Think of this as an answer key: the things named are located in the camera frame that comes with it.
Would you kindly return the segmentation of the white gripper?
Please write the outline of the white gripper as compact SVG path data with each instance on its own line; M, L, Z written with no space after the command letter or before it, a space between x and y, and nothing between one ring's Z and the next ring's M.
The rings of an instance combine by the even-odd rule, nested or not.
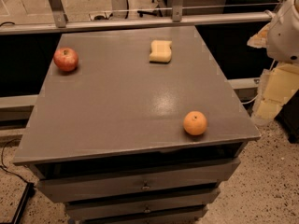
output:
M264 69L251 119L256 125L271 122L299 90L299 0L286 0L270 24L253 35L247 45L267 50L267 55L283 63Z

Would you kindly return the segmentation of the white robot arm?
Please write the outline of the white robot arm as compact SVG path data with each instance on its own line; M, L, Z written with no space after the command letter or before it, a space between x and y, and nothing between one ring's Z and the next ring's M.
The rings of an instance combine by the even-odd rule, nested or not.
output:
M273 60L260 76L251 115L253 122L262 126L271 122L299 90L299 0L286 0L247 45L266 48Z

